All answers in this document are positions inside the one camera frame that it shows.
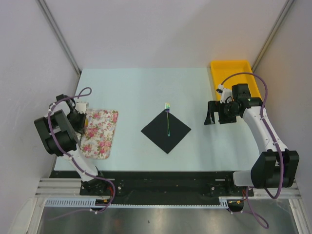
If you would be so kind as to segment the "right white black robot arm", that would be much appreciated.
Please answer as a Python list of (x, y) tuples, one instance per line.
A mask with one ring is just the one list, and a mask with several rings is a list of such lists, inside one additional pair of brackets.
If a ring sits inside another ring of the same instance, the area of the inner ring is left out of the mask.
[(220, 124), (235, 123), (237, 117), (241, 117), (251, 130), (260, 154), (250, 170), (233, 173), (233, 179), (225, 183), (225, 191), (229, 195), (237, 195), (243, 187), (291, 187), (299, 154), (289, 150), (279, 139), (263, 108), (262, 99), (252, 97), (246, 83), (234, 85), (231, 89), (220, 84), (216, 91), (221, 99), (208, 102), (204, 124), (216, 124), (215, 113), (218, 113)]

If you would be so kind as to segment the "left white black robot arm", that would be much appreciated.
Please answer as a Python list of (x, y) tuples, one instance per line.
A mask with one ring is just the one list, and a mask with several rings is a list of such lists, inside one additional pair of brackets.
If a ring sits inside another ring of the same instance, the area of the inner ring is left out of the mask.
[(102, 195), (108, 183), (100, 178), (102, 174), (80, 149), (79, 137), (87, 126), (87, 106), (67, 95), (59, 95), (50, 104), (48, 114), (36, 119), (34, 125), (46, 151), (63, 157), (75, 168), (81, 178), (81, 189), (90, 195)]

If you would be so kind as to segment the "iridescent rainbow fork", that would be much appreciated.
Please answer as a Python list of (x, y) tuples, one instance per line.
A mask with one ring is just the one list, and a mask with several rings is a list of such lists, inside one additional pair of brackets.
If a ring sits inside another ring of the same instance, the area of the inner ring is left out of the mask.
[(167, 136), (170, 136), (170, 123), (169, 123), (169, 113), (170, 113), (170, 104), (168, 102), (165, 103), (165, 112), (167, 114)]

